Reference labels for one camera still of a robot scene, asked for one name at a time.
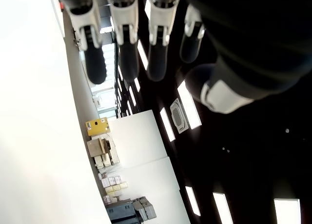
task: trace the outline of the robotic hand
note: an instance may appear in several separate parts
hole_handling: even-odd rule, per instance
[[[283,92],[310,71],[312,4],[308,0],[296,10],[292,0],[188,1],[181,59],[192,63],[197,58],[205,28],[219,55],[215,64],[192,69],[186,76],[186,87],[212,111],[231,113],[254,100]],[[62,2],[81,38],[88,77],[100,84],[105,81],[106,69],[97,1]],[[125,80],[133,81],[139,72],[138,0],[108,2],[120,48],[121,72]],[[167,49],[179,0],[150,2],[147,75],[160,81],[166,74]],[[260,2],[269,6],[261,7]]]

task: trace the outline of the ceiling air conditioner vent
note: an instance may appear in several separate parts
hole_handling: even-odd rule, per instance
[[[189,128],[180,101],[179,99],[176,99],[170,106],[171,110],[171,117],[174,121],[174,124],[179,132],[181,134],[183,131],[187,130]]]

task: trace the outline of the black ceiling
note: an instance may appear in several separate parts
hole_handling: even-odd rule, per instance
[[[139,0],[138,36],[148,54],[144,2]],[[300,199],[301,221],[312,223],[312,74],[285,93],[255,101],[228,115],[211,112],[196,102],[202,126],[179,134],[169,117],[175,134],[175,140],[169,142],[161,109],[165,107],[170,116],[169,107],[179,98],[177,87],[187,71],[216,59],[216,51],[205,35],[197,60],[192,64],[181,61],[179,48],[186,8],[186,1],[181,0],[170,36],[165,79],[149,81],[140,62],[141,91],[133,111],[153,110],[191,223],[221,223],[214,191],[226,194],[234,224],[276,224],[274,198]],[[201,217],[192,212],[186,185],[193,187]]]

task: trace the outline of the fluorescent light panel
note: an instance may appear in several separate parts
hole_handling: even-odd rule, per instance
[[[130,102],[129,102],[129,101],[127,101],[127,105],[128,105],[128,108],[129,108],[130,115],[132,115],[133,113],[132,113],[132,110],[131,110],[131,106],[130,106]]]
[[[150,0],[146,0],[145,13],[148,17],[148,20],[151,20],[151,2],[150,2]]]
[[[129,92],[130,92],[130,96],[131,96],[133,105],[136,106],[136,105],[137,105],[137,102],[136,102],[136,100],[135,100],[135,96],[133,95],[133,91],[132,91],[132,88],[131,88],[131,87],[129,87]]]
[[[214,201],[218,209],[222,224],[233,224],[228,202],[224,193],[214,192]]]
[[[123,77],[122,77],[121,70],[120,70],[120,67],[119,67],[119,66],[118,66],[118,72],[119,72],[119,75],[120,75],[121,80],[123,80]]]
[[[107,26],[107,27],[101,28],[99,33],[100,34],[109,33],[109,32],[112,32],[112,30],[113,28],[111,26]]]
[[[138,49],[138,52],[139,52],[140,57],[141,57],[141,59],[142,59],[144,68],[145,68],[145,70],[147,70],[148,61],[147,61],[147,57],[146,57],[146,54],[145,54],[145,52],[144,52],[144,49],[143,49],[141,40],[138,40],[138,42],[137,42],[137,49]]]
[[[119,86],[119,88],[120,88],[120,91],[122,92],[122,88],[121,88],[121,84],[120,84],[119,79],[117,79],[117,82],[118,82],[118,86]]]
[[[137,91],[139,92],[141,87],[140,87],[140,84],[138,83],[138,79],[137,78],[135,79],[135,85],[136,85]]]
[[[111,17],[112,30],[114,30],[113,18]]]
[[[119,89],[117,88],[117,90],[118,90],[118,95],[119,95],[119,98],[121,99],[121,94],[120,94],[120,91],[119,91]]]
[[[170,126],[169,119],[168,119],[168,116],[167,116],[165,108],[163,108],[161,110],[160,115],[161,115],[161,119],[162,119],[162,121],[163,121],[163,123],[165,125],[168,138],[169,138],[170,142],[172,142],[176,138],[175,138],[174,132],[172,131],[172,128]]]
[[[186,192],[187,192],[187,195],[189,197],[189,200],[191,202],[191,206],[192,206],[192,209],[193,209],[193,212],[200,216],[200,211],[199,211],[199,208],[198,208],[198,205],[197,205],[197,201],[196,201],[196,198],[195,198],[195,195],[194,195],[194,192],[193,192],[193,188],[189,187],[189,186],[186,186]]]
[[[197,112],[197,109],[195,107],[194,100],[189,93],[189,91],[186,89],[185,81],[181,83],[181,85],[177,88],[177,91],[179,92],[187,119],[189,120],[191,129],[194,129],[201,125],[201,121]]]
[[[301,224],[299,199],[274,199],[277,224]]]

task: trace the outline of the rectangular ceiling light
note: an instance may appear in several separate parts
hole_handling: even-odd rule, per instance
[[[128,108],[129,108],[130,115],[132,115],[133,113],[132,113],[132,110],[131,110],[130,102],[127,101],[127,104],[128,104]]]
[[[224,193],[214,192],[214,201],[218,209],[222,224],[233,224],[228,202]]]
[[[123,77],[122,77],[121,70],[120,70],[120,67],[119,67],[119,66],[118,66],[118,72],[119,72],[119,75],[120,75],[121,80],[123,80]]]
[[[148,20],[151,20],[151,2],[150,2],[150,0],[146,0],[145,13],[147,15]]]
[[[111,26],[107,26],[107,27],[101,28],[99,33],[100,34],[109,33],[109,32],[112,32],[112,30],[113,30],[113,28]]]
[[[120,94],[120,91],[119,91],[119,89],[117,88],[117,90],[118,90],[118,95],[119,95],[119,98],[121,99],[121,94]]]
[[[301,224],[299,199],[274,199],[277,224]]]
[[[111,17],[112,30],[114,30],[113,18]]]
[[[131,96],[133,105],[136,106],[136,105],[137,105],[137,102],[136,102],[136,100],[135,100],[135,96],[133,95],[133,91],[132,91],[132,88],[131,88],[131,87],[129,87],[129,92],[130,92],[130,96]]]
[[[135,85],[136,85],[137,91],[139,92],[141,87],[140,87],[140,84],[138,83],[138,79],[137,78],[135,79]]]
[[[122,92],[122,88],[121,88],[121,84],[120,84],[119,79],[117,79],[117,82],[118,82],[118,86],[119,86],[119,88],[120,88],[120,91]]]
[[[175,138],[174,132],[172,131],[172,128],[170,126],[169,119],[168,119],[168,116],[167,116],[165,108],[162,108],[162,110],[160,112],[160,115],[161,115],[162,121],[164,122],[168,138],[169,138],[170,142],[172,142],[176,138]]]
[[[186,89],[185,81],[181,83],[181,85],[177,88],[177,91],[179,92],[187,119],[189,120],[191,129],[194,129],[201,125],[201,121],[198,115],[198,112],[195,107],[194,100],[189,93],[189,91]]]
[[[187,192],[187,195],[189,197],[189,200],[191,202],[191,206],[192,206],[193,212],[196,215],[200,216],[200,211],[199,211],[199,208],[198,208],[198,205],[197,205],[197,201],[195,199],[193,188],[191,188],[189,186],[186,186],[185,188],[186,188],[186,192]]]
[[[144,68],[145,68],[145,70],[147,70],[147,64],[148,64],[148,62],[147,62],[147,57],[146,57],[146,54],[145,54],[145,52],[144,52],[144,49],[143,49],[141,40],[138,40],[138,42],[137,42],[137,49],[138,49],[138,52],[139,52],[140,57],[141,57],[141,59],[142,59]]]

